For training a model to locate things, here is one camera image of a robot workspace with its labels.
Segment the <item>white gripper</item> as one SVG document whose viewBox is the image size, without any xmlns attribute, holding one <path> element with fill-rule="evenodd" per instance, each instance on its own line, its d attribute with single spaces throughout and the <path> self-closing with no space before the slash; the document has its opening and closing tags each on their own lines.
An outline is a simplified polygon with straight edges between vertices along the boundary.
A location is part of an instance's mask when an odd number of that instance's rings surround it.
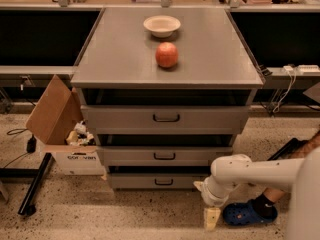
<svg viewBox="0 0 320 240">
<path fill-rule="evenodd" d="M 201 192 L 205 204 L 212 207 L 204 209 L 204 228 L 214 230 L 221 214 L 221 209 L 216 207 L 222 207 L 238 186 L 232 183 L 220 184 L 213 176 L 207 177 L 203 182 L 194 181 L 193 185 Z"/>
</svg>

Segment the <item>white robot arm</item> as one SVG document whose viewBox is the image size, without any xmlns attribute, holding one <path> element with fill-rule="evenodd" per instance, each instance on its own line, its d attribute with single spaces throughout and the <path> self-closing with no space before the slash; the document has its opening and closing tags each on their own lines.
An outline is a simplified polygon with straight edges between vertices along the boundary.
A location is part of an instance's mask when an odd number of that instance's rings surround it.
<svg viewBox="0 0 320 240">
<path fill-rule="evenodd" d="M 244 154 L 220 157 L 211 164 L 211 175 L 194 186 L 208 206 L 222 207 L 242 183 L 291 192 L 284 239 L 320 240 L 320 148 L 296 159 L 252 162 Z"/>
</svg>

